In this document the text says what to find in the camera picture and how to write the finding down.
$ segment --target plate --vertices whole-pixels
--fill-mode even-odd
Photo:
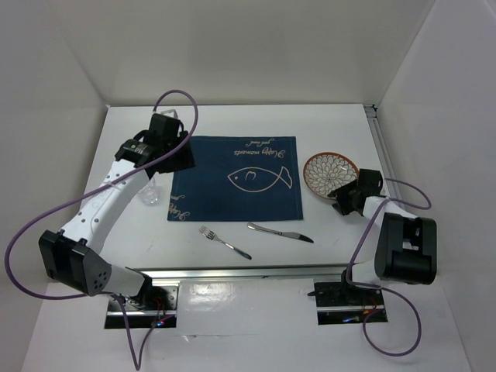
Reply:
[[[321,198],[331,200],[331,191],[358,177],[357,166],[339,153],[318,153],[307,160],[303,178],[308,188]]]

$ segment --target white enclosure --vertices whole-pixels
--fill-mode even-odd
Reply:
[[[202,105],[375,104],[394,172],[432,197],[436,285],[470,367],[494,369],[496,0],[8,0],[0,31],[2,252],[25,222],[84,190],[105,105],[151,105],[170,88]],[[13,270],[35,291],[48,283],[38,237],[72,213],[15,248]],[[41,301],[4,271],[0,288],[0,355],[18,371]]]

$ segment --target silver fork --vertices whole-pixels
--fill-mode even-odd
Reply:
[[[246,259],[248,260],[251,260],[251,256],[246,253],[246,252],[243,252],[242,250],[236,248],[235,246],[232,246],[231,244],[229,243],[226,243],[224,240],[220,239],[217,234],[215,234],[213,231],[210,231],[209,229],[207,229],[206,227],[202,226],[200,228],[200,233],[203,234],[203,236],[207,239],[210,239],[210,240],[213,240],[214,242],[219,242],[219,243],[222,243],[224,244],[225,246],[228,246],[229,248],[231,248],[233,251],[235,251],[236,253],[240,254],[241,256],[245,257]]]

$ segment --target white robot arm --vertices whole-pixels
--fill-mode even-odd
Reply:
[[[119,216],[155,173],[169,173],[195,165],[187,143],[172,157],[116,183],[124,174],[175,148],[188,134],[180,131],[182,127],[175,118],[153,114],[148,130],[121,145],[102,182],[102,186],[110,184],[111,187],[89,199],[58,232],[47,230],[41,236],[39,245],[49,277],[89,296],[115,293],[141,305],[165,295],[163,289],[152,286],[147,275],[111,265],[99,254]]]
[[[371,220],[381,207],[383,178],[379,171],[360,169],[359,177],[335,190],[334,208],[342,215],[359,212]],[[375,258],[354,264],[353,282],[383,286],[385,281],[431,284],[437,272],[436,222],[406,212],[394,202],[383,205],[374,220],[381,229]]]

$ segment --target navy placemat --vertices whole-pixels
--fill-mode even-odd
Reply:
[[[303,219],[295,137],[191,138],[196,166],[174,173],[169,221]]]

